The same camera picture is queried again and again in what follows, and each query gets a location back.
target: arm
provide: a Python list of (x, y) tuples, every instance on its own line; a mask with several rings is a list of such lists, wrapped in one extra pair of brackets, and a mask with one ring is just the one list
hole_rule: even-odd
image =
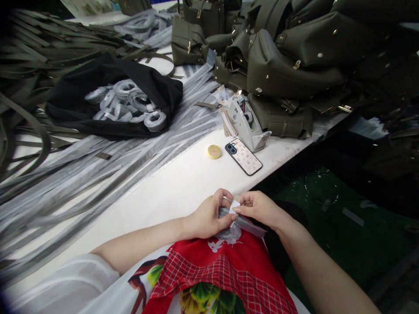
[(311, 303), (323, 314), (380, 313), (362, 289), (319, 247), (309, 232), (259, 191), (244, 193), (236, 212), (276, 231)]
[(218, 218), (218, 209), (230, 206), (224, 196), (233, 198), (230, 192), (219, 189), (189, 216), (121, 235), (95, 248), (91, 254), (102, 257), (119, 273), (125, 273), (162, 246), (181, 240), (209, 238), (237, 218), (237, 215)]

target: green floor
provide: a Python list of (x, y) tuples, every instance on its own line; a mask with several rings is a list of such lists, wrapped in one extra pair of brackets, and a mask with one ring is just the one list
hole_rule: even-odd
[[(255, 189), (274, 200), (300, 206), (308, 217), (309, 231), (317, 243), (364, 291), (368, 292), (417, 244), (419, 236), (406, 233), (404, 227), (418, 221), (377, 207), (327, 169), (319, 169), (287, 185), (282, 182), (280, 175), (274, 173)], [(325, 202), (334, 204), (322, 205)], [(343, 214), (344, 208), (358, 223)], [(285, 283), (314, 313), (293, 268), (287, 273)]]

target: dark floor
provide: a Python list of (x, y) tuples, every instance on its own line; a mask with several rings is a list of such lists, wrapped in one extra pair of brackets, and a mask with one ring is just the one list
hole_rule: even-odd
[[(301, 154), (301, 165), (316, 153), (312, 148)], [(406, 228), (418, 226), (419, 221), (396, 214), (397, 208), (390, 204), (393, 212), (383, 209), (366, 197), (348, 187), (333, 172), (324, 167), (284, 167), (266, 178), (254, 189), (261, 190), (274, 200), (284, 200), (300, 206), (309, 220), (309, 231), (318, 244), (359, 285), (368, 292), (393, 266), (406, 256), (418, 243), (419, 235), (406, 232)], [(341, 172), (339, 165), (336, 172)], [(357, 179), (347, 179), (351, 185)], [(377, 196), (369, 191), (376, 203)], [(383, 196), (379, 199), (392, 198)], [(401, 208), (399, 213), (417, 218), (417, 213)], [(299, 299), (314, 313), (298, 277), (291, 268), (285, 283)]]

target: hand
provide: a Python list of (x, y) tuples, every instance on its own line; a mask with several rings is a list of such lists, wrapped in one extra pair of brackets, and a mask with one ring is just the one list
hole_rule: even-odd
[(287, 212), (260, 191), (249, 191), (241, 195), (241, 206), (233, 208), (236, 213), (252, 217), (274, 230), (286, 223), (294, 222)]
[(207, 197), (197, 210), (185, 217), (185, 227), (190, 229), (190, 239), (210, 238), (227, 228), (237, 219), (237, 214), (228, 214), (218, 218), (218, 209), (220, 207), (229, 208), (231, 205), (224, 196), (233, 199), (229, 191), (220, 188), (214, 195)]

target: smartphone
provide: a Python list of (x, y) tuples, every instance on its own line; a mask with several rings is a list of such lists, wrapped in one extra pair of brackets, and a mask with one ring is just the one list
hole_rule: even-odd
[(248, 176), (254, 175), (262, 168), (262, 163), (259, 159), (253, 155), (240, 139), (232, 140), (225, 146), (225, 149)]

